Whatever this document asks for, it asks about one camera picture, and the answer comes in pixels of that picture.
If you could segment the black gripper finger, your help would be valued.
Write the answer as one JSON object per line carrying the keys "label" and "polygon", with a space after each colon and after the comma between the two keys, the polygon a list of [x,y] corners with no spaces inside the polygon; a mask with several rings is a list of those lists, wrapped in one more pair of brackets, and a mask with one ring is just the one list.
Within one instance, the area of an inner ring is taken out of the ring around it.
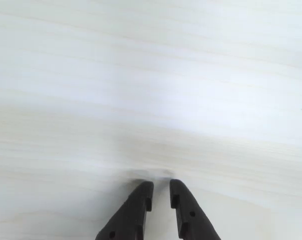
{"label": "black gripper finger", "polygon": [[142,240],[147,212],[152,211],[154,183],[143,181],[98,232],[100,240]]}
{"label": "black gripper finger", "polygon": [[189,188],[178,179],[172,179],[169,187],[170,205],[176,211],[179,238],[219,240],[219,235]]}

